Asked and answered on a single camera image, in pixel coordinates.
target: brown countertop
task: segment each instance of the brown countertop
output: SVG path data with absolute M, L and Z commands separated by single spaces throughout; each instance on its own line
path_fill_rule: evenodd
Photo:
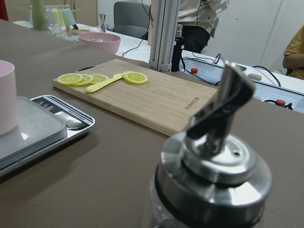
M 58 90 L 51 80 L 115 58 L 147 63 L 3 20 L 0 28 L 0 59 L 15 65 L 18 95 L 55 95 L 96 120 L 85 137 L 1 179 L 0 227 L 139 228 L 167 136 Z M 255 149 L 273 174 L 259 227 L 304 225 L 302 121 L 303 114 L 254 99 L 235 116 L 232 133 Z

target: yellow shirt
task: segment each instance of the yellow shirt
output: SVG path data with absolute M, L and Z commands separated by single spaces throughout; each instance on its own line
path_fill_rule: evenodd
M 285 56 L 290 54 L 304 54 L 304 25 L 297 34 L 295 34 L 283 53 Z M 304 68 L 293 69 L 289 76 L 304 79 Z

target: pink bowl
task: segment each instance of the pink bowl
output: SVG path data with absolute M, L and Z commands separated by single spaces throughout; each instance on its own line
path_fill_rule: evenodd
M 82 33 L 78 35 L 78 40 L 111 54 L 117 52 L 121 41 L 119 36 L 104 32 Z

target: drinking glass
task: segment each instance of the drinking glass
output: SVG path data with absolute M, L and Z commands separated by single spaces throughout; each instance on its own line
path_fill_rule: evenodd
M 62 32 L 62 18 L 60 9 L 47 9 L 44 19 L 48 29 L 54 36 L 59 37 L 64 35 Z

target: gray chair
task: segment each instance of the gray chair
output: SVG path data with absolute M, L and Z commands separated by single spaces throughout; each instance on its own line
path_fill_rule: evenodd
M 137 2 L 118 1 L 114 4 L 113 32 L 142 38 L 149 26 L 150 6 Z

